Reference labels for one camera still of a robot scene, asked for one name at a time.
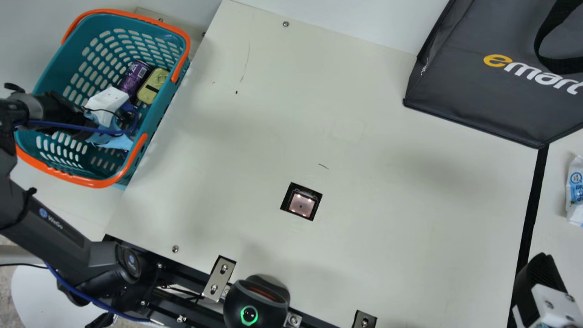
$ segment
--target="metal bracket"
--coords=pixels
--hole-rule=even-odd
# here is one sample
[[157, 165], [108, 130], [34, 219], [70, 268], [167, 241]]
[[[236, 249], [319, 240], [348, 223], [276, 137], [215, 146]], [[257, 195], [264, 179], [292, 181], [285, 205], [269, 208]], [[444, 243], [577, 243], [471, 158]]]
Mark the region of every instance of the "metal bracket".
[[286, 328], [300, 328], [302, 316], [289, 312], [286, 318]]
[[356, 310], [352, 328], [374, 328], [377, 325], [377, 317], [371, 316], [360, 310]]
[[223, 291], [229, 283], [237, 262], [229, 260], [226, 257], [219, 256], [210, 272], [209, 282], [206, 284], [202, 296], [218, 302], [223, 295]]

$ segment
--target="plastic snack bag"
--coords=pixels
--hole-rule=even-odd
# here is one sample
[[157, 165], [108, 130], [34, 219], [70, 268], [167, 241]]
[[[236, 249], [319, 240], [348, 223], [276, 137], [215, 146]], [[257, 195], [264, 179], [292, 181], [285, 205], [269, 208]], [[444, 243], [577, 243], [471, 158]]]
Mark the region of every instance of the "plastic snack bag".
[[583, 157], [577, 156], [569, 165], [566, 185], [566, 210], [569, 223], [583, 226]]

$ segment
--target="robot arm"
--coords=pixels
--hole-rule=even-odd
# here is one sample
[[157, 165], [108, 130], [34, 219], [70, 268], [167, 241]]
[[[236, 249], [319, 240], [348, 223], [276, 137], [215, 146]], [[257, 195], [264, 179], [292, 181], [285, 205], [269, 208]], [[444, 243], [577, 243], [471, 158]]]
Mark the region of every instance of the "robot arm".
[[553, 257], [535, 256], [517, 275], [512, 294], [517, 328], [582, 328], [583, 316], [555, 266]]

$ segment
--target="emart logo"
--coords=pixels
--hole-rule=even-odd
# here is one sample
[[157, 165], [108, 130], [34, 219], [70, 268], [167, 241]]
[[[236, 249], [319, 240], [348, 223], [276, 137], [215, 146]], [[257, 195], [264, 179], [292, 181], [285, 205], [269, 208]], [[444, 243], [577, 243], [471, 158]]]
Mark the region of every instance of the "emart logo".
[[544, 72], [536, 67], [526, 65], [521, 62], [514, 62], [510, 57], [504, 55], [488, 55], [484, 57], [484, 63], [491, 67], [504, 67], [507, 72], [512, 72], [516, 68], [514, 75], [522, 76], [528, 71], [527, 79], [542, 85], [552, 85], [555, 89], [566, 87], [567, 92], [576, 95], [577, 89], [583, 86], [583, 82], [563, 78], [560, 75]]

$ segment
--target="purple can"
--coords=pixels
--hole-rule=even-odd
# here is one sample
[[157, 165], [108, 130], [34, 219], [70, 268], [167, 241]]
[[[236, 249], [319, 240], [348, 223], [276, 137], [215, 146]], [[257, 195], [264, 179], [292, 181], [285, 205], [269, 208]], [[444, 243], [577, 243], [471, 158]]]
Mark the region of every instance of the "purple can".
[[134, 97], [151, 70], [152, 67], [141, 60], [132, 61], [117, 88], [127, 93], [130, 98]]

